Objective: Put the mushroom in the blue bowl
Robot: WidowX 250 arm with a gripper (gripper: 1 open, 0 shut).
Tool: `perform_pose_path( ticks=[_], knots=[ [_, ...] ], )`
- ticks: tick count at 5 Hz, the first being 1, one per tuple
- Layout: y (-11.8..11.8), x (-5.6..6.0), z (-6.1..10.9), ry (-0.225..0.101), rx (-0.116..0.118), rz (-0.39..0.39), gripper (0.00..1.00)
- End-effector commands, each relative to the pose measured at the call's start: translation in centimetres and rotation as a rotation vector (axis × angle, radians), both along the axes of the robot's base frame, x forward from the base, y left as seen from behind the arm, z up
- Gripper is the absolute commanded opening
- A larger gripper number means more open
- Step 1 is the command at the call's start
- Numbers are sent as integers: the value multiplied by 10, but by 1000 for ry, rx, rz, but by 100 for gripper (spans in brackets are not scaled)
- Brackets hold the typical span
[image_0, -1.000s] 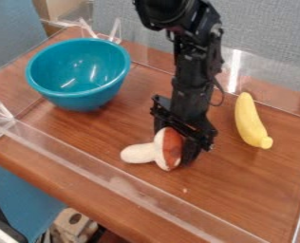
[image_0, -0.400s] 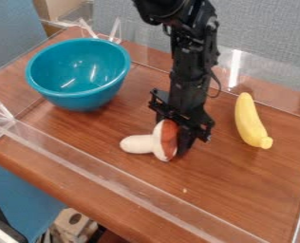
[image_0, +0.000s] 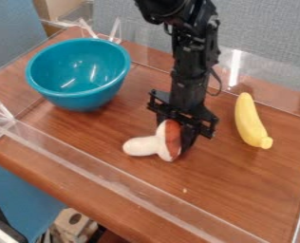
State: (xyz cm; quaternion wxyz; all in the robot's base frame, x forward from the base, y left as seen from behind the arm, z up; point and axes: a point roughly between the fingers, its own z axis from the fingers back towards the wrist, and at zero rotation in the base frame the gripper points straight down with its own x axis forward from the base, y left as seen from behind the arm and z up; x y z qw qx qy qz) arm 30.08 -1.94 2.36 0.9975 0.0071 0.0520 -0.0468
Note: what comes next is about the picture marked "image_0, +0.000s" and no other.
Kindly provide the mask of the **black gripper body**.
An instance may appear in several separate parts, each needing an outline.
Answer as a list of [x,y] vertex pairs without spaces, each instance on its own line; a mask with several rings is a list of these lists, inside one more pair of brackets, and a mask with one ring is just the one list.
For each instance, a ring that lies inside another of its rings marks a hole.
[[181,125],[184,123],[201,124],[204,137],[212,139],[218,123],[218,117],[205,106],[210,72],[197,77],[182,77],[172,73],[170,91],[153,89],[149,93],[148,108],[157,114],[172,116]]

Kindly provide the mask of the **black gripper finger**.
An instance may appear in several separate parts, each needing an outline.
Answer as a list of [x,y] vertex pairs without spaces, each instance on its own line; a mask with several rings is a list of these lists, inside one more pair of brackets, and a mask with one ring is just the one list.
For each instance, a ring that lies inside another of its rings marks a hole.
[[161,123],[165,121],[165,120],[170,120],[170,119],[174,119],[172,116],[168,116],[165,114],[157,114],[157,124],[158,126],[161,125]]
[[181,130],[182,154],[193,146],[200,133],[201,133],[201,124],[200,123],[197,123],[197,124],[184,123],[182,124],[182,130]]

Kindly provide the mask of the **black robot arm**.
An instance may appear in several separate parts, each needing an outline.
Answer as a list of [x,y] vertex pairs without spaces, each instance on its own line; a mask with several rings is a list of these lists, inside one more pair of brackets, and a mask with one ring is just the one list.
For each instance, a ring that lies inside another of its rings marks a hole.
[[220,19],[212,0],[136,0],[145,21],[162,25],[172,37],[174,66],[168,92],[150,91],[148,108],[157,121],[182,125],[181,142],[186,151],[200,136],[212,138],[218,117],[205,106],[213,66],[221,54],[217,37]]

